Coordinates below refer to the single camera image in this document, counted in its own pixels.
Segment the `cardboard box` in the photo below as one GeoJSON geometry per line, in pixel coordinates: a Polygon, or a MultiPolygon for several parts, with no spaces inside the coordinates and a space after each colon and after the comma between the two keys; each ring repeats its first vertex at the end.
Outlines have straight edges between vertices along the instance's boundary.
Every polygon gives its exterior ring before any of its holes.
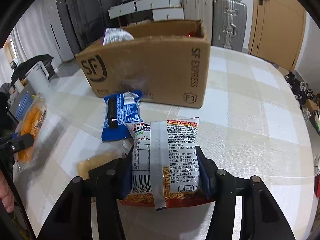
{"type": "Polygon", "coordinates": [[[303,107],[307,108],[310,114],[312,114],[313,110],[318,110],[318,105],[315,102],[311,101],[310,99],[307,99],[303,107]]]}
{"type": "Polygon", "coordinates": [[[200,108],[210,58],[202,23],[168,20],[124,29],[133,41],[98,41],[76,55],[96,95],[141,90],[143,101],[200,108]]]}

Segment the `instant noodle snack bag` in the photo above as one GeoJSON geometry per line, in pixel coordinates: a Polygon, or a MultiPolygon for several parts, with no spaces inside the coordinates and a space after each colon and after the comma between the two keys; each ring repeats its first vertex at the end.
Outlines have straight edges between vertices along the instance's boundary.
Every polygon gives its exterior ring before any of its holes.
{"type": "Polygon", "coordinates": [[[199,118],[127,124],[134,135],[132,189],[122,204],[160,210],[210,202],[201,191],[198,125],[199,118]]]}

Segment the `person's hand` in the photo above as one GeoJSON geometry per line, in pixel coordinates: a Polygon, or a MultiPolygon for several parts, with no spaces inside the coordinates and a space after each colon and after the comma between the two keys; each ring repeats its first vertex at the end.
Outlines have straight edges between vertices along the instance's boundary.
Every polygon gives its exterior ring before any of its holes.
{"type": "Polygon", "coordinates": [[[11,213],[14,208],[14,197],[1,171],[0,171],[0,199],[2,201],[2,204],[4,205],[4,208],[7,210],[7,212],[11,213]]]}

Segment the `sf express logo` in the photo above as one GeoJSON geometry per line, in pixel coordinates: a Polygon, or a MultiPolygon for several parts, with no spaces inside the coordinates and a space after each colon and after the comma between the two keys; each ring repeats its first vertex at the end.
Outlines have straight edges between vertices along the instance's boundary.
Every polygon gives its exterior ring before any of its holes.
{"type": "Polygon", "coordinates": [[[84,69],[84,72],[92,82],[103,82],[106,80],[106,66],[99,55],[95,55],[95,57],[87,60],[82,60],[81,65],[84,69]]]}

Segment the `silver suitcase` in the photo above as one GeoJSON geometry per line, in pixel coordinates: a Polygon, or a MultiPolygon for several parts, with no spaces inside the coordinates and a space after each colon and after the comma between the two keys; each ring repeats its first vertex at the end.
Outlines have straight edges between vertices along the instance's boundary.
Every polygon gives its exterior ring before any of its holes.
{"type": "Polygon", "coordinates": [[[184,18],[186,20],[202,20],[212,44],[213,0],[183,0],[184,18]]]}
{"type": "Polygon", "coordinates": [[[247,6],[233,0],[213,2],[213,45],[242,51],[247,6]]]}

